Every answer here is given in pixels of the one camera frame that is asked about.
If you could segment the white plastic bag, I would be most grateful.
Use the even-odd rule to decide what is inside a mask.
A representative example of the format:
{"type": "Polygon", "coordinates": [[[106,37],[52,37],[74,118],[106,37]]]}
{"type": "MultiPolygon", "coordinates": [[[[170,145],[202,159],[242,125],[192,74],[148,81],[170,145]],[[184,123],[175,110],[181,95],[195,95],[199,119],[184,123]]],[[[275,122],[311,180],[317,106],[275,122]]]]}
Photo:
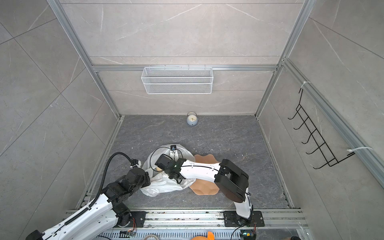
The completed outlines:
{"type": "Polygon", "coordinates": [[[160,155],[165,154],[170,156],[173,160],[181,158],[195,162],[195,157],[190,151],[180,144],[168,144],[163,145],[154,150],[147,160],[142,164],[141,168],[149,173],[151,184],[148,187],[141,188],[141,192],[149,197],[156,197],[162,193],[169,193],[174,191],[181,191],[191,186],[196,179],[187,179],[177,181],[169,179],[169,176],[164,172],[155,172],[155,162],[158,160],[160,155]],[[171,151],[170,146],[176,145],[177,151],[171,151]]]}

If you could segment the light blue alarm clock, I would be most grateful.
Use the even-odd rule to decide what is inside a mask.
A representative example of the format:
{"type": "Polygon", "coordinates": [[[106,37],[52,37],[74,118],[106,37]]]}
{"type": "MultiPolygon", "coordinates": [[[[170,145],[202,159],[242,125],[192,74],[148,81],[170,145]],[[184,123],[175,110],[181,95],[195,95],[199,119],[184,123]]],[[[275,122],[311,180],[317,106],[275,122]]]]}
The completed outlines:
{"type": "Polygon", "coordinates": [[[198,116],[195,112],[187,113],[187,124],[189,126],[196,126],[198,124],[198,116]]]}

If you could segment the aluminium frame rail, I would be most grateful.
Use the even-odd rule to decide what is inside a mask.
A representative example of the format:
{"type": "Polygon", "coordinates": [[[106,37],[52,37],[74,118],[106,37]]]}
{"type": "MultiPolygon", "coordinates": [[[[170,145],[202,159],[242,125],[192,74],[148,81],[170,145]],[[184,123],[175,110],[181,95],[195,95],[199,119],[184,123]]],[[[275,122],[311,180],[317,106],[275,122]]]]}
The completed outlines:
{"type": "Polygon", "coordinates": [[[47,0],[47,2],[49,4],[49,6],[51,7],[53,13],[55,14],[56,18],[58,19],[60,25],[64,29],[69,40],[71,41],[72,45],[74,46],[79,57],[81,58],[81,60],[85,64],[85,67],[88,70],[88,72],[90,73],[92,79],[95,81],[97,87],[101,91],[107,104],[111,108],[115,117],[119,120],[122,115],[119,113],[116,104],[114,103],[109,91],[107,90],[106,86],[104,85],[98,72],[93,69],[92,61],[91,61],[86,49],[84,48],[83,44],[81,43],[76,31],[74,30],[74,27],[72,26],[68,16],[66,15],[65,10],[62,7],[60,1],[47,0]]]}

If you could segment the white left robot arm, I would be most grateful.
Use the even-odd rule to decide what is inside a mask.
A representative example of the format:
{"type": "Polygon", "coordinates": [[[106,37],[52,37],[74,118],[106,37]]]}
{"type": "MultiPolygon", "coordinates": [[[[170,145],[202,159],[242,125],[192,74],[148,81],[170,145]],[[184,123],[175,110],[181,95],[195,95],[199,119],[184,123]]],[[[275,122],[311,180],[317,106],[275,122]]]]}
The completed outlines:
{"type": "Polygon", "coordinates": [[[90,203],[72,216],[43,232],[30,233],[27,240],[91,240],[114,227],[134,222],[124,201],[142,187],[150,185],[150,176],[134,166],[118,181],[108,184],[90,203]]]}

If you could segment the orange object at bottom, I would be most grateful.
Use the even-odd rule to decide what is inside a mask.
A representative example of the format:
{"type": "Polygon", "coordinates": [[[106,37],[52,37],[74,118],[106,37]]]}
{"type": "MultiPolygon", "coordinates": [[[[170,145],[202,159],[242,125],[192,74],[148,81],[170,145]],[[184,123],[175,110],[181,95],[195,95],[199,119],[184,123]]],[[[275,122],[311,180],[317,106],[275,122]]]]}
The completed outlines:
{"type": "Polygon", "coordinates": [[[215,236],[212,232],[207,232],[205,235],[193,237],[191,240],[215,240],[215,236]]]}

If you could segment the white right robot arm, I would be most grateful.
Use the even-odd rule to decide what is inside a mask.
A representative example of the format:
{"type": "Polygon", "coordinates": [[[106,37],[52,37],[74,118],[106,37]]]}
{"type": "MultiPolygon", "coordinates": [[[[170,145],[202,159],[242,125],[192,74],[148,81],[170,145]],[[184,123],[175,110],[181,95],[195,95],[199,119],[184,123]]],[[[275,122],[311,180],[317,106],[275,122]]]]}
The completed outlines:
{"type": "Polygon", "coordinates": [[[186,159],[175,161],[162,154],[155,166],[164,171],[170,179],[196,179],[216,184],[220,191],[234,202],[238,218],[248,222],[251,220],[253,205],[249,198],[249,176],[230,160],[205,164],[186,159]]]}

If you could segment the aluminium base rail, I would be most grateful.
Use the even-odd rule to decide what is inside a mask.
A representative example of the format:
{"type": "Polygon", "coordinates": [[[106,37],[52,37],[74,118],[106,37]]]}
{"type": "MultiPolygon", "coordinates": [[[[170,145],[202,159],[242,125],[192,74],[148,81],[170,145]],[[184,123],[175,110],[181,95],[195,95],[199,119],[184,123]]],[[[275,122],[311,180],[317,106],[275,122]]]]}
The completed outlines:
{"type": "Polygon", "coordinates": [[[251,220],[238,218],[236,211],[223,210],[146,210],[131,211],[134,222],[126,227],[148,230],[192,229],[305,229],[308,224],[299,209],[253,211],[251,220]]]}

